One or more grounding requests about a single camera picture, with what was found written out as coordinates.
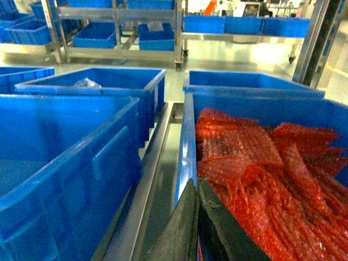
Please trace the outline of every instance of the blue plastic bin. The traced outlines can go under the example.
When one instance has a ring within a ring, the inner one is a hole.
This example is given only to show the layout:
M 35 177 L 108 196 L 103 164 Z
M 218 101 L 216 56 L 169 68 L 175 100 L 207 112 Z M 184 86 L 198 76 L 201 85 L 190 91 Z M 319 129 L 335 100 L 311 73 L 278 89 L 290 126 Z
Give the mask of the blue plastic bin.
M 174 0 L 128 0 L 128 8 L 173 10 L 175 8 L 175 1 Z
M 32 8 L 33 13 L 35 14 L 36 19 L 43 20 L 43 21 L 46 20 L 44 8 L 42 7 L 41 1 L 30 4 L 30 7 Z M 57 19 L 57 13 L 56 13 L 55 7 L 53 6 L 53 1 L 51 3 L 51 11 L 52 11 L 53 18 Z
M 16 44 L 45 45 L 51 41 L 49 29 L 44 21 L 30 20 L 5 30 Z
M 184 17 L 187 33 L 223 34 L 225 18 L 220 16 L 188 15 Z
M 62 27 L 65 33 L 70 33 L 79 27 L 75 20 L 62 20 Z M 58 23 L 55 25 L 57 35 L 60 37 Z M 51 42 L 51 35 L 45 21 L 29 20 L 5 28 L 11 36 L 12 42 L 25 45 L 45 45 Z
M 137 98 L 0 96 L 0 260 L 90 260 L 138 182 Z
M 112 0 L 68 0 L 70 7 L 112 8 Z M 123 0 L 117 0 L 117 5 L 123 4 Z
M 306 37 L 310 19 L 307 18 L 265 18 L 264 35 L 281 37 Z
M 0 13 L 17 10 L 14 0 L 0 0 Z
M 264 97 L 308 97 L 322 99 L 324 91 L 263 73 L 187 71 L 185 92 Z
M 53 67 L 0 67 L 0 94 L 13 94 L 17 83 L 52 75 Z
M 126 69 L 95 67 L 18 84 L 15 91 L 39 95 L 106 95 L 140 98 L 139 120 L 141 136 L 139 147 L 149 139 L 149 129 L 154 127 L 157 111 L 164 105 L 164 77 L 160 69 Z M 77 88 L 74 84 L 82 79 L 100 84 L 101 88 Z
M 292 122 L 307 127 L 333 128 L 341 134 L 341 137 L 332 145 L 348 147 L 348 107 L 338 103 L 305 98 L 187 93 L 181 130 L 176 202 L 189 178 L 193 178 L 197 184 L 195 123 L 206 107 L 234 117 L 259 119 L 260 125 L 263 126 L 278 126 L 282 122 Z M 337 180 L 348 187 L 348 167 L 337 176 Z
M 139 49 L 148 51 L 174 51 L 173 31 L 141 32 L 139 34 Z
M 32 17 L 32 14 L 20 14 L 18 11 L 11 11 L 0 15 L 0 42 L 11 41 L 10 34 L 5 31 L 6 27 L 29 20 Z
M 259 34 L 262 31 L 263 18 L 258 17 L 226 17 L 225 33 Z
M 113 49 L 116 45 L 114 23 L 90 23 L 73 37 L 75 47 Z

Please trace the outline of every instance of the cart wheel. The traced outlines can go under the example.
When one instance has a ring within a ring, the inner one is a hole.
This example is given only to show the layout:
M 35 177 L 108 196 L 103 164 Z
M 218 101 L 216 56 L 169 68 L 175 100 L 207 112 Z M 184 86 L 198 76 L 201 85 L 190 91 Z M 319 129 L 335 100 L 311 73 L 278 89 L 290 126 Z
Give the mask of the cart wheel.
M 289 63 L 290 63 L 290 64 L 293 64 L 295 58 L 296 58 L 296 57 L 290 57 L 290 58 L 289 58 Z
M 176 66 L 176 71 L 177 72 L 180 72 L 181 71 L 181 69 L 182 69 L 182 64 L 175 64 L 175 66 Z

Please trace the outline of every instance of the metal frame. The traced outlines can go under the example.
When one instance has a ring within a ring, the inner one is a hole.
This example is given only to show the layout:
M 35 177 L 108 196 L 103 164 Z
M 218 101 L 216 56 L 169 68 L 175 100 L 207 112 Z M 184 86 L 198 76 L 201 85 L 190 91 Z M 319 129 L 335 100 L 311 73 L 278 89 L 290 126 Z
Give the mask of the metal frame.
M 114 220 L 105 235 L 105 240 L 110 240 L 110 233 L 113 232 L 106 253 L 96 253 L 95 256 L 104 256 L 104 261 L 139 260 L 160 175 L 160 158 L 165 149 L 170 124 L 182 121 L 182 110 L 183 103 L 165 103 L 142 159 L 144 175 L 138 186 L 128 193 L 121 214 L 118 212 L 115 215 L 115 219 L 118 218 L 117 224 Z
M 344 5 L 343 10 L 348 7 L 348 2 L 341 1 L 340 4 Z M 337 43 L 335 45 L 335 39 L 336 39 L 336 35 L 339 32 L 341 20 L 342 20 L 342 15 L 337 10 L 335 12 L 334 20 L 333 20 L 332 25 L 330 27 L 330 33 L 327 36 L 327 39 L 326 39 L 325 44 L 324 44 L 324 48 L 322 49 L 320 57 L 318 59 L 318 63 L 316 65 L 315 72 L 310 80 L 310 87 L 312 87 L 312 88 L 315 88 L 315 89 L 318 88 L 321 76 L 322 76 L 324 68 L 325 68 L 325 65 L 328 61 L 328 56 L 331 53 L 331 49 L 333 48 L 333 46 L 335 46 L 335 48 L 334 48 L 335 53 L 333 53 L 333 56 L 336 56 L 336 57 L 333 57 L 331 59 L 331 61 L 338 60 L 337 54 L 340 54 L 340 52 L 343 48 L 343 45 L 342 44 L 340 45 L 339 43 Z
M 62 43 L 65 42 L 65 40 L 60 40 L 58 38 L 56 28 L 55 26 L 53 26 L 54 19 L 49 0 L 41 0 L 41 3 L 45 13 L 45 19 L 49 28 L 49 33 L 51 35 L 52 42 L 46 45 L 19 45 L 15 43 L 0 43 L 0 52 L 35 55 L 48 55 L 54 53 L 57 63 L 61 64 L 64 62 L 64 56 L 60 50 L 60 47 Z
M 301 38 L 285 38 L 275 36 L 262 36 L 262 35 L 242 35 L 242 34 L 200 34 L 200 33 L 182 33 L 184 40 L 197 40 L 197 41 L 233 41 L 235 37 L 245 37 L 250 42 L 263 42 L 269 44 L 288 44 L 296 45 L 303 43 Z
M 113 8 L 70 8 L 57 7 L 58 22 L 61 20 L 93 20 L 97 22 L 114 22 L 117 46 L 114 49 L 75 48 L 72 43 L 64 46 L 66 59 L 70 58 L 101 58 L 101 59 L 129 59 L 129 60 L 156 60 L 174 61 L 178 69 L 182 66 L 182 1 L 178 0 L 176 10 L 138 10 L 118 7 L 113 0 Z M 122 22 L 140 21 L 171 21 L 175 22 L 175 50 L 173 52 L 163 51 L 137 51 L 129 50 L 137 37 L 136 28 L 125 44 L 121 43 L 119 25 Z
M 344 0 L 317 0 L 293 81 L 316 87 L 340 24 Z

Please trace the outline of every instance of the plastic crate handle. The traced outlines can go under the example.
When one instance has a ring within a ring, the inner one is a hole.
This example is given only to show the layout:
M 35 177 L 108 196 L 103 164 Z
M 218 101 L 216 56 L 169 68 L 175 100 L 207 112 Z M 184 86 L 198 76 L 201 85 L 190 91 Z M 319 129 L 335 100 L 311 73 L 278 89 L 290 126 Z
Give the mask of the plastic crate handle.
M 117 160 L 112 159 L 120 155 L 122 157 L 129 155 L 129 152 L 125 150 L 128 150 L 132 144 L 128 126 L 125 126 L 92 158 L 94 178 L 100 181 L 117 170 Z

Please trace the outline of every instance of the epoxy floor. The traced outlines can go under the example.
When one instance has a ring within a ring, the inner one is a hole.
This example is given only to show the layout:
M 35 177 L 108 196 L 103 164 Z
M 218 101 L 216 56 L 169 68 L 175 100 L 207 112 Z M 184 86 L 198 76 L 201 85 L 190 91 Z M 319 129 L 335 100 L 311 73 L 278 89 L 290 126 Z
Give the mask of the epoxy floor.
M 346 30 L 341 30 L 343 44 L 346 42 Z M 96 59 L 73 59 L 71 64 L 57 65 L 54 56 L 34 57 L 0 54 L 1 65 L 32 65 L 54 66 L 56 74 L 70 72 L 91 66 L 122 66 L 122 67 L 156 67 L 167 69 L 165 100 L 184 101 L 182 91 L 185 70 L 224 70 L 264 72 L 277 77 L 291 80 L 296 63 L 288 62 L 291 46 L 271 44 L 235 44 L 231 42 L 189 41 L 189 57 L 182 72 L 176 72 L 173 63 L 158 63 L 147 61 L 118 61 Z M 325 90 L 327 98 L 348 104 L 348 58 L 347 48 L 340 53 L 336 64 L 332 65 L 332 76 Z M 172 124 L 166 149 L 161 160 L 160 179 L 156 184 L 156 194 L 150 220 L 147 226 L 146 238 L 142 248 L 145 253 L 156 241 L 165 227 L 173 206 L 173 192 L 176 184 L 178 165 L 178 148 L 180 125 Z

